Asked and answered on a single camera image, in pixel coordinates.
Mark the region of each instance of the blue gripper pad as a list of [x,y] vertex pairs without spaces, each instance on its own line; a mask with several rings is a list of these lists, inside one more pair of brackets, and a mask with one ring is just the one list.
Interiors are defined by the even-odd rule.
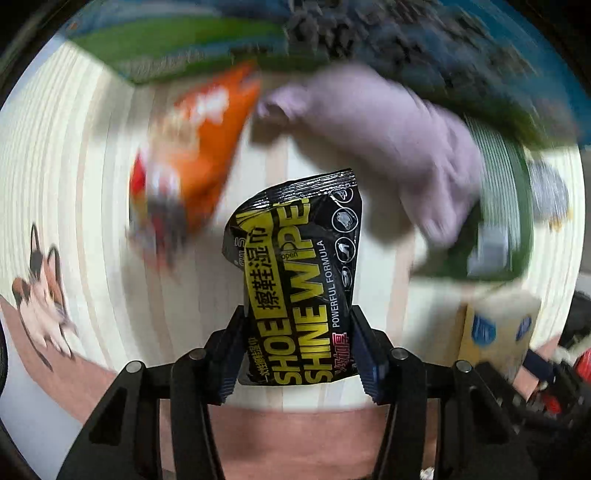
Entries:
[[374,403],[381,404],[384,400],[382,382],[389,371],[387,352],[376,339],[358,305],[351,307],[351,322],[351,350],[363,390],[372,398]]
[[244,307],[239,305],[228,326],[214,332],[205,345],[210,356],[207,374],[208,403],[223,404],[234,392],[238,372],[246,348],[242,338],[244,327]]

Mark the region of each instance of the lavender cloth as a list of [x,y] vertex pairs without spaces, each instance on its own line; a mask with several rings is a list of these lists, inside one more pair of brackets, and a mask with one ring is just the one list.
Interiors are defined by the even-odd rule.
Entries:
[[456,241],[478,198],[483,159],[464,122],[367,66],[334,64],[283,86],[257,114],[304,122],[366,159],[398,186],[408,217],[434,246]]

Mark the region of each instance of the calico cat picture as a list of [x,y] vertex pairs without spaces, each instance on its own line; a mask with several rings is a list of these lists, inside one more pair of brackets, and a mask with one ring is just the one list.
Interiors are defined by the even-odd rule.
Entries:
[[15,278],[12,294],[34,350],[43,363],[53,370],[39,347],[47,348],[49,342],[62,355],[72,358],[64,332],[70,330],[77,334],[77,330],[66,312],[57,247],[52,245],[47,256],[43,254],[35,224],[31,227],[30,245],[28,281],[21,277]]

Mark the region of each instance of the orange snack bag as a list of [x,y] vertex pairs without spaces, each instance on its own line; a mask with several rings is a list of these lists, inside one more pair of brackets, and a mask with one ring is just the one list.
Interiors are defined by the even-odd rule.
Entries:
[[211,217],[261,82],[243,63],[191,90],[150,128],[129,179],[129,238],[148,263],[174,254]]

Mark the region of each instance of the white label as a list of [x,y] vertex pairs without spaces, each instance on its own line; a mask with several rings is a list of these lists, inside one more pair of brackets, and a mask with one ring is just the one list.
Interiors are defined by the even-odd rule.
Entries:
[[216,88],[205,95],[198,95],[191,110],[191,123],[200,127],[205,120],[221,125],[223,114],[230,106],[230,94],[224,87]]
[[468,275],[485,275],[503,270],[509,261],[509,235],[506,227],[481,223],[478,243],[468,257]]

